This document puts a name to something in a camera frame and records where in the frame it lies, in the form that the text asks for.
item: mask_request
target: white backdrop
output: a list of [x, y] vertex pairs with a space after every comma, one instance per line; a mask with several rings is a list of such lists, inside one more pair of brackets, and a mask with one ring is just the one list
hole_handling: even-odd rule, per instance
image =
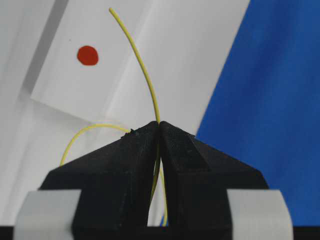
[[[93, 122], [135, 129], [155, 119], [140, 66], [108, 7], [118, 12], [136, 41], [156, 91], [161, 119], [195, 134], [249, 0], [141, 0], [137, 3], [141, 8], [136, 10], [128, 9], [125, 1], [116, 2], [1, 1], [0, 225], [14, 224], [26, 193], [37, 189], [48, 171], [58, 166], [66, 145], [79, 129]], [[80, 15], [102, 22], [91, 29], [91, 37], [83, 33], [84, 41], [79, 33], [70, 35], [68, 28], [79, 28], [72, 19], [79, 13], [75, 8], [84, 8], [85, 3], [105, 10], [100, 15]], [[104, 29], [103, 21], [105, 26], [115, 27]], [[117, 37], [107, 41], [104, 33]], [[118, 50], [104, 49], [104, 37], [106, 45]], [[73, 44], [66, 45], [66, 39], [71, 38]], [[105, 59], [100, 62], [103, 67], [90, 70], [94, 82], [90, 91], [75, 81], [82, 76], [79, 69], [89, 68], [80, 68], [75, 57], [62, 61], [66, 55], [57, 54], [66, 46], [75, 50], [80, 44], [104, 49], [99, 52]], [[103, 65], [110, 59], [118, 59], [120, 64]], [[58, 73], [61, 62], [67, 68]], [[101, 90], [112, 83], [108, 94]], [[67, 161], [121, 135], [111, 129], [87, 132], [74, 144]], [[163, 210], [158, 185], [149, 225], [159, 224]]]

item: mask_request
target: wire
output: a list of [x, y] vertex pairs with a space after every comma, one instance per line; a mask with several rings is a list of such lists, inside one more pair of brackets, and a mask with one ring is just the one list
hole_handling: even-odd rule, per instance
[[161, 176], [161, 181], [163, 186], [163, 198], [164, 198], [164, 216], [163, 216], [162, 226], [165, 227], [167, 226], [167, 223], [168, 223], [168, 209], [167, 209], [167, 197], [166, 197], [166, 188], [165, 188], [165, 177], [162, 169], [160, 169], [160, 176]]
[[104, 124], [104, 123], [101, 123], [101, 124], [93, 124], [93, 125], [90, 125], [90, 126], [87, 126], [87, 127], [84, 127], [82, 128], [80, 131], [78, 131], [74, 137], [70, 140], [68, 146], [66, 147], [66, 149], [64, 150], [64, 153], [63, 153], [63, 156], [61, 158], [61, 161], [60, 161], [60, 166], [62, 166], [64, 163], [65, 163], [65, 160], [66, 160], [66, 157], [69, 153], [69, 150], [71, 148], [71, 146], [74, 144], [74, 142], [76, 141], [76, 139], [81, 135], [83, 134], [84, 132], [90, 130], [90, 129], [95, 129], [95, 128], [112, 128], [112, 129], [118, 129], [120, 131], [123, 131], [125, 133], [130, 133], [130, 130], [128, 129], [125, 129], [123, 127], [120, 127], [120, 126], [117, 126], [117, 125], [113, 125], [113, 124]]
[[[160, 113], [159, 113], [159, 107], [158, 107], [158, 102], [157, 102], [157, 98], [156, 98], [156, 93], [154, 90], [154, 87], [152, 85], [152, 82], [150, 80], [149, 74], [147, 72], [147, 69], [141, 59], [141, 56], [138, 52], [138, 49], [132, 39], [132, 37], [130, 36], [130, 33], [128, 32], [127, 28], [125, 27], [125, 25], [123, 24], [123, 22], [120, 20], [119, 16], [117, 15], [117, 13], [110, 7], [109, 8], [109, 12], [112, 14], [112, 16], [115, 18], [115, 20], [117, 21], [117, 23], [120, 25], [121, 29], [123, 30], [125, 36], [128, 38], [129, 43], [132, 47], [132, 50], [140, 64], [140, 67], [142, 69], [142, 72], [144, 74], [145, 80], [148, 84], [149, 90], [150, 90], [150, 94], [152, 97], [152, 102], [153, 102], [153, 108], [154, 108], [154, 113], [155, 113], [155, 119], [158, 122], [158, 124], [160, 123]], [[76, 141], [76, 139], [83, 134], [84, 132], [90, 130], [90, 129], [94, 129], [94, 128], [114, 128], [114, 129], [118, 129], [121, 130], [123, 132], [129, 133], [130, 130], [122, 128], [120, 126], [116, 126], [116, 125], [112, 125], [112, 124], [93, 124], [90, 126], [87, 126], [83, 129], [81, 129], [76, 135], [74, 135], [74, 137], [71, 139], [71, 141], [69, 142], [69, 144], [67, 145], [62, 159], [60, 161], [60, 166], [62, 166], [65, 163], [66, 157], [69, 153], [69, 150], [71, 148], [71, 146], [73, 145], [73, 143]], [[152, 182], [152, 189], [151, 189], [151, 198], [150, 198], [150, 203], [153, 199], [153, 196], [155, 194], [155, 190], [156, 190], [156, 186], [158, 183], [158, 178], [159, 178], [159, 173], [161, 176], [161, 181], [162, 181], [162, 186], [163, 186], [163, 194], [164, 194], [164, 217], [163, 217], [163, 226], [167, 225], [168, 222], [168, 210], [167, 210], [167, 198], [166, 198], [166, 188], [165, 188], [165, 180], [164, 180], [164, 174], [163, 171], [160, 170], [160, 148], [159, 148], [159, 144], [157, 145], [157, 151], [156, 151], [156, 160], [155, 160], [155, 167], [154, 167], [154, 175], [153, 175], [153, 182]]]
[[[117, 21], [117, 23], [120, 25], [121, 29], [123, 30], [125, 36], [128, 38], [129, 43], [132, 47], [132, 50], [136, 56], [136, 59], [138, 60], [140, 67], [142, 69], [142, 72], [144, 74], [145, 80], [148, 84], [150, 93], [151, 93], [151, 97], [152, 97], [152, 101], [153, 101], [153, 107], [154, 107], [154, 113], [155, 113], [155, 119], [158, 123], [160, 123], [160, 113], [159, 113], [159, 107], [158, 107], [158, 102], [157, 102], [157, 98], [156, 98], [156, 94], [155, 94], [155, 90], [154, 87], [152, 85], [152, 82], [150, 80], [149, 74], [147, 72], [147, 69], [144, 65], [144, 62], [141, 59], [141, 56], [138, 52], [138, 49], [135, 45], [134, 40], [132, 39], [130, 33], [128, 32], [127, 28], [125, 27], [124, 23], [121, 21], [121, 19], [119, 18], [119, 16], [117, 15], [117, 13], [110, 7], [109, 8], [109, 12], [112, 14], [112, 16], [114, 17], [114, 19]], [[154, 175], [153, 175], [153, 183], [152, 183], [152, 189], [151, 189], [151, 200], [152, 201], [154, 194], [155, 194], [155, 190], [156, 190], [156, 186], [158, 183], [158, 177], [159, 177], [159, 171], [160, 171], [160, 153], [159, 153], [159, 145], [157, 147], [157, 152], [156, 152], [156, 160], [155, 160], [155, 167], [154, 167]]]
[[158, 123], [160, 123], [160, 113], [159, 113], [159, 107], [158, 107], [158, 102], [157, 102], [157, 98], [156, 98], [156, 93], [154, 90], [154, 87], [152, 85], [152, 82], [150, 80], [149, 74], [147, 72], [147, 69], [144, 65], [144, 62], [141, 59], [141, 56], [138, 52], [138, 49], [135, 45], [134, 40], [132, 39], [132, 37], [130, 36], [130, 33], [128, 32], [127, 28], [125, 27], [124, 23], [120, 20], [119, 16], [117, 15], [117, 13], [110, 7], [109, 8], [109, 12], [112, 14], [112, 16], [115, 18], [115, 20], [117, 21], [117, 23], [120, 25], [121, 29], [123, 30], [125, 36], [128, 38], [129, 43], [132, 47], [132, 50], [136, 56], [136, 59], [138, 60], [140, 67], [142, 69], [142, 72], [145, 76], [145, 80], [149, 86], [149, 90], [151, 93], [151, 97], [152, 97], [152, 101], [153, 101], [153, 107], [154, 107], [154, 112], [155, 112], [155, 119]]

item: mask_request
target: white strip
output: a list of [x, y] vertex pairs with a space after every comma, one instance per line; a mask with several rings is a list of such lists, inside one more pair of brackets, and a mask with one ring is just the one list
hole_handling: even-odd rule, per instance
[[293, 240], [293, 226], [279, 190], [228, 189], [233, 240]]
[[81, 190], [29, 192], [16, 218], [13, 240], [73, 240]]

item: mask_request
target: blue background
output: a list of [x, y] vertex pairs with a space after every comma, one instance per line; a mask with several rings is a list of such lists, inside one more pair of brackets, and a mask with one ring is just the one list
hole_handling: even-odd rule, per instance
[[253, 0], [197, 133], [320, 225], [320, 1]]

